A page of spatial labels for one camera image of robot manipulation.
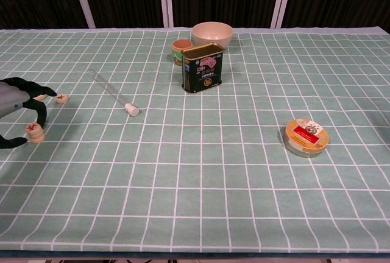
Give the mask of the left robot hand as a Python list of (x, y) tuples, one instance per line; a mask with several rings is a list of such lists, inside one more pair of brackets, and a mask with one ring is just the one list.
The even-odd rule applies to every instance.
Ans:
[(40, 95), (56, 97), (57, 93), (50, 87), (20, 77), (1, 79), (1, 117), (20, 108), (27, 108), (36, 111), (37, 124), (43, 127), (47, 110), (43, 102), (35, 99)]

